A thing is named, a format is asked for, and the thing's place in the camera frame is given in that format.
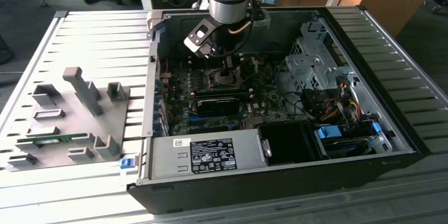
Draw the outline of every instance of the power supply label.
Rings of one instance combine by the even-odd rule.
[[[230,138],[189,143],[190,170],[194,174],[236,169]]]

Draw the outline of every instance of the barcode label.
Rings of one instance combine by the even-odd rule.
[[[176,138],[173,139],[173,147],[189,146],[190,138]]]

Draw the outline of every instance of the motherboard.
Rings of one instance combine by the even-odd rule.
[[[253,129],[289,120],[274,83],[278,61],[249,55],[233,62],[226,71],[190,57],[172,67],[168,60],[162,64],[169,135]]]

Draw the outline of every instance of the green circuit board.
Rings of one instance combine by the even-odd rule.
[[[234,89],[229,84],[210,81],[213,69],[176,69],[165,89],[169,117],[169,135],[197,134],[217,131],[252,129],[256,124],[289,120],[281,96],[274,85],[274,69],[277,62],[245,59],[236,69],[238,88],[250,89],[253,98],[241,102],[238,112],[228,116],[201,118],[194,113],[197,101],[192,92],[208,91],[213,88]]]

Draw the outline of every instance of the slotted metal table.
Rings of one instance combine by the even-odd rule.
[[[8,157],[18,151],[13,144],[32,114],[33,87],[68,66],[80,66],[98,88],[113,81],[130,87],[122,153],[141,149],[146,12],[57,13],[0,115],[1,223],[445,223],[445,96],[368,12],[329,10],[406,117],[420,125],[433,155],[360,188],[161,216],[128,195],[125,184],[137,174],[120,170],[118,161],[9,172]]]

